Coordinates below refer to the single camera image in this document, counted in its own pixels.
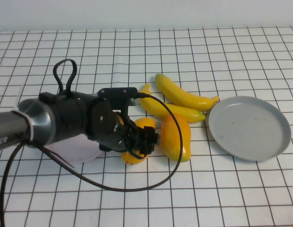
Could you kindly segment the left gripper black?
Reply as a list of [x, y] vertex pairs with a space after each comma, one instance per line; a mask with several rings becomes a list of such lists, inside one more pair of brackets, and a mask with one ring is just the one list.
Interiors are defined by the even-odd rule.
[[95, 98], [89, 109], [86, 135], [99, 143], [101, 151], [126, 152], [138, 149], [139, 155], [150, 155], [160, 144], [155, 128], [135, 125], [128, 116], [131, 98]]

